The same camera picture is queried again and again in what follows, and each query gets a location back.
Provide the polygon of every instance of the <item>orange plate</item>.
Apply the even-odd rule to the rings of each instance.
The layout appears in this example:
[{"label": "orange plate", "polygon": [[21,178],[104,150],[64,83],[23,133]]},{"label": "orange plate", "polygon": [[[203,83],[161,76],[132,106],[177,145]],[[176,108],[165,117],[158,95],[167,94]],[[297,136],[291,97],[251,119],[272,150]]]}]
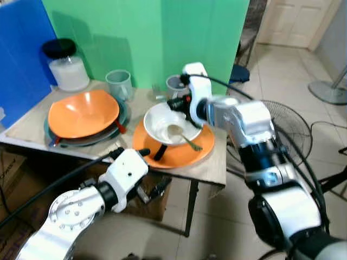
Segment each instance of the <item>orange plate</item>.
[{"label": "orange plate", "polygon": [[143,120],[137,125],[133,136],[133,147],[136,150],[149,148],[151,154],[144,157],[149,165],[155,168],[177,168],[191,165],[208,155],[215,144],[215,137],[208,126],[204,126],[201,133],[193,140],[203,150],[195,152],[188,144],[168,146],[163,157],[154,161],[153,157],[158,152],[161,143],[151,138],[143,125]]},{"label": "orange plate", "polygon": [[93,90],[55,102],[48,113],[49,128],[61,138],[99,133],[118,116],[117,101],[104,90]]}]

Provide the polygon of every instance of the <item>green backdrop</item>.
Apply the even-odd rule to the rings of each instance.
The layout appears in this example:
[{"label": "green backdrop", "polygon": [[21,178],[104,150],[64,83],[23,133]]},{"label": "green backdrop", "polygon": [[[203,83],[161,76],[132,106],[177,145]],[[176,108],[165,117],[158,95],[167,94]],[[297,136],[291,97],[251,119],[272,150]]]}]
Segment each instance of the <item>green backdrop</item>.
[{"label": "green backdrop", "polygon": [[[201,61],[228,81],[249,0],[43,0],[57,37],[73,39],[91,78],[126,69],[134,85],[165,86]],[[213,85],[214,93],[225,88]]]}]

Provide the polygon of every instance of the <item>cup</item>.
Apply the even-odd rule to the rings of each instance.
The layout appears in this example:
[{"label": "cup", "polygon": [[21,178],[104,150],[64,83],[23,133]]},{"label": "cup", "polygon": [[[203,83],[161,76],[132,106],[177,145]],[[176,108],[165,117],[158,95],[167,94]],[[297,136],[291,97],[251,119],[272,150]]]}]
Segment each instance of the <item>cup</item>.
[{"label": "cup", "polygon": [[110,93],[114,98],[123,101],[134,98],[134,90],[131,85],[131,75],[123,69],[116,69],[107,73],[106,82],[110,88]]},{"label": "cup", "polygon": [[153,97],[155,101],[166,101],[166,95],[161,91],[160,86],[158,84],[152,84]]},{"label": "cup", "polygon": [[182,96],[190,93],[189,88],[181,83],[179,75],[172,75],[168,77],[166,80],[166,86],[168,88],[168,96],[171,99],[181,98]]}]

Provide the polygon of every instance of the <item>metal spoon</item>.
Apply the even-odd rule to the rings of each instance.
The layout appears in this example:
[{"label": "metal spoon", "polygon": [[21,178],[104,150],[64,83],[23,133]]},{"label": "metal spoon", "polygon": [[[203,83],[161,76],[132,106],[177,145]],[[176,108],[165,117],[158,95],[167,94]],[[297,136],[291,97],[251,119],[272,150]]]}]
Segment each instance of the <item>metal spoon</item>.
[{"label": "metal spoon", "polygon": [[195,143],[189,141],[182,133],[183,133],[183,129],[181,126],[177,126],[177,125],[169,125],[168,126],[168,132],[171,135],[180,135],[182,136],[185,141],[190,145],[191,148],[193,148],[194,151],[201,151],[202,147],[199,145],[196,145]]}]

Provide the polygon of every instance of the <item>white bowl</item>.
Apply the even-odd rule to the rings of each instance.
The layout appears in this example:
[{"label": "white bowl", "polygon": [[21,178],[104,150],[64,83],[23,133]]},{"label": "white bowl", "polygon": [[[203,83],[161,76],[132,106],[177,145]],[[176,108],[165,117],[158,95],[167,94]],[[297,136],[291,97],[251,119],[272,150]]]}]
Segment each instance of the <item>white bowl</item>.
[{"label": "white bowl", "polygon": [[201,132],[201,129],[196,128],[191,122],[185,119],[183,113],[172,111],[166,102],[151,107],[145,114],[143,124],[151,138],[169,146],[187,143],[180,135],[169,134],[169,125],[182,127],[182,134],[190,141],[196,138]]}]

